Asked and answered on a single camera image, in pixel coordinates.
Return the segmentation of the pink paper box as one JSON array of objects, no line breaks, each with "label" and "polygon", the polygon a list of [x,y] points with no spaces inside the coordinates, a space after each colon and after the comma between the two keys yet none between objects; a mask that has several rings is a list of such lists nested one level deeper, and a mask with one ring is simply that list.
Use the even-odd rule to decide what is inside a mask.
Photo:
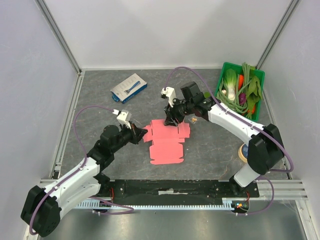
[{"label": "pink paper box", "polygon": [[185,139],[190,137],[190,125],[186,122],[178,126],[165,126],[164,119],[153,119],[144,129],[147,133],[143,141],[151,142],[149,147],[152,165],[180,164],[184,161]]}]

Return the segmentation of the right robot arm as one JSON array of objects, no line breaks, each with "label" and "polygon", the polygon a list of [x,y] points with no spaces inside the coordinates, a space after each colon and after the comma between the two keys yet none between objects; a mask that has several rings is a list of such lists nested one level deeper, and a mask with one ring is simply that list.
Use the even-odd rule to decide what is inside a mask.
[{"label": "right robot arm", "polygon": [[183,85],[180,90],[183,99],[176,97],[173,87],[161,90],[161,97],[168,100],[164,109],[166,126],[176,127],[186,116],[194,114],[228,130],[248,147],[247,163],[230,179],[229,191],[233,196],[242,196],[252,181],[265,175],[284,157],[283,142],[275,125],[249,121],[219,100],[205,97],[195,82]]}]

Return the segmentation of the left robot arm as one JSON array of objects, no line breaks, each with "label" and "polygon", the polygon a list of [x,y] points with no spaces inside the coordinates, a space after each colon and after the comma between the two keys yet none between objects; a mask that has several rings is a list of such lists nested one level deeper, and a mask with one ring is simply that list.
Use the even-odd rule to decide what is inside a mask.
[{"label": "left robot arm", "polygon": [[40,187],[35,185],[27,194],[21,219],[28,224],[31,235],[46,237],[61,219],[85,199],[110,191],[109,178],[102,172],[115,159],[115,153],[128,143],[137,145],[147,130],[129,125],[108,125],[100,139],[72,170],[54,182]]}]

